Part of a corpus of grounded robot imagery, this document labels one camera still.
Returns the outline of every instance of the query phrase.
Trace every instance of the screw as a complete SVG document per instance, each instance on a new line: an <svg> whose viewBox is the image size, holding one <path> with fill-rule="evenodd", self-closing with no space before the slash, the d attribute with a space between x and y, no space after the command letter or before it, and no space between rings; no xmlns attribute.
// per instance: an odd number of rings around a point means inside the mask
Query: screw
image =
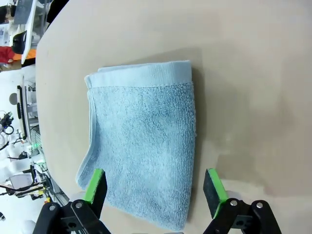
<svg viewBox="0 0 312 234"><path fill-rule="evenodd" d="M263 207L263 204L261 202L257 203L257 208L261 209Z"/></svg>
<svg viewBox="0 0 312 234"><path fill-rule="evenodd" d="M77 203L76 203L76 208L79 209L79 208L81 208L81 207L82 207L82 203L81 203L81 202L77 202Z"/></svg>
<svg viewBox="0 0 312 234"><path fill-rule="evenodd" d="M230 202L231 206L237 206L237 201L236 200L233 200Z"/></svg>

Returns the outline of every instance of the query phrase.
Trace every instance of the orange object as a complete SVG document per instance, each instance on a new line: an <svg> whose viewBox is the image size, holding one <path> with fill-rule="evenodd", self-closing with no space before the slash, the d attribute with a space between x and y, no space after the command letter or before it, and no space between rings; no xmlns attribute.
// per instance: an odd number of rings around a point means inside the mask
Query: orange object
<svg viewBox="0 0 312 234"><path fill-rule="evenodd" d="M48 198L44 201L44 203L49 203L49 202L51 202L51 199L48 197Z"/></svg>
<svg viewBox="0 0 312 234"><path fill-rule="evenodd" d="M36 49L31 49L29 52L28 52L28 55L26 57L26 59L33 59L36 57ZM13 56L13 60L16 61L16 60L21 60L21 55L19 54L14 54Z"/></svg>

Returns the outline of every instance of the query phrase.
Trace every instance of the towel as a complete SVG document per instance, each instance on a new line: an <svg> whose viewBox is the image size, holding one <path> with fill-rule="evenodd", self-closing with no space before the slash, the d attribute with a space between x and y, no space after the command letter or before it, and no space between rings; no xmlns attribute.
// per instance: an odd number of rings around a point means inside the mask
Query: towel
<svg viewBox="0 0 312 234"><path fill-rule="evenodd" d="M76 181L106 172L106 201L173 231L184 228L195 151L189 61L100 68L85 78L90 148Z"/></svg>

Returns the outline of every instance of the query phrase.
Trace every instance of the folded towel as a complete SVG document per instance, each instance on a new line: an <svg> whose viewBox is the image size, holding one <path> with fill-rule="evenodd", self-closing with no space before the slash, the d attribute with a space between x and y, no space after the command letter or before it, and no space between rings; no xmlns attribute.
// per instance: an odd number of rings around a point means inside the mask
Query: folded towel
<svg viewBox="0 0 312 234"><path fill-rule="evenodd" d="M106 172L108 203L174 231L189 209L195 105L189 61L100 68L85 79L90 148L76 180Z"/></svg>

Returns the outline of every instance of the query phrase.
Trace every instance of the beige table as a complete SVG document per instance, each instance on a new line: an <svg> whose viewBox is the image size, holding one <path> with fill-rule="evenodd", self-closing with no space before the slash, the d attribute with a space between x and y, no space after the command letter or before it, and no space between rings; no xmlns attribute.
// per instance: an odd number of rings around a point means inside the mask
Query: beige table
<svg viewBox="0 0 312 234"><path fill-rule="evenodd" d="M309 1L71 0L38 46L39 123L48 168L80 191L88 149L84 77L101 66L190 59L197 144L186 234L211 218L202 192L216 167L228 190L265 199L283 233L310 233L312 6ZM105 206L113 233L166 230Z"/></svg>

